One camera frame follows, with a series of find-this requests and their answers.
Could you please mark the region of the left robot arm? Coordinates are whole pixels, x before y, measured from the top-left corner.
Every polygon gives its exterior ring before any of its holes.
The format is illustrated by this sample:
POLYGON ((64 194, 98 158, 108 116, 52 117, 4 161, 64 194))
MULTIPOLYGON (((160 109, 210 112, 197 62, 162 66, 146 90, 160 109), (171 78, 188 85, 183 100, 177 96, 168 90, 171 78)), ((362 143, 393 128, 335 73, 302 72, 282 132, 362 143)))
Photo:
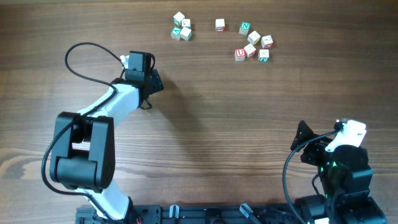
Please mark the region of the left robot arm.
POLYGON ((102 223, 142 223, 131 198, 113 179, 114 130, 133 111, 150 109, 149 96, 163 90, 163 84, 152 54, 131 51, 119 62, 122 74, 106 84, 102 97, 76 113, 57 116, 42 178, 53 192, 86 198, 102 223))

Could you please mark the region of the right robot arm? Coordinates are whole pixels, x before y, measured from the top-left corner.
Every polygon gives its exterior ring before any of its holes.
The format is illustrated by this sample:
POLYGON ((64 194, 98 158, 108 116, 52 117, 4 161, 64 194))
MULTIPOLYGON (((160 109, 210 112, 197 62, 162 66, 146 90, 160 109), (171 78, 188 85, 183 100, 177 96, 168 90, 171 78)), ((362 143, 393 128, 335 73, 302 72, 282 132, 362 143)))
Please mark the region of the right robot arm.
POLYGON ((352 119, 336 121, 330 133, 321 135, 299 122, 288 158, 301 151, 301 161, 317 167, 323 193, 287 200, 297 223, 387 223, 369 196, 373 171, 361 147, 365 135, 366 125, 352 119))

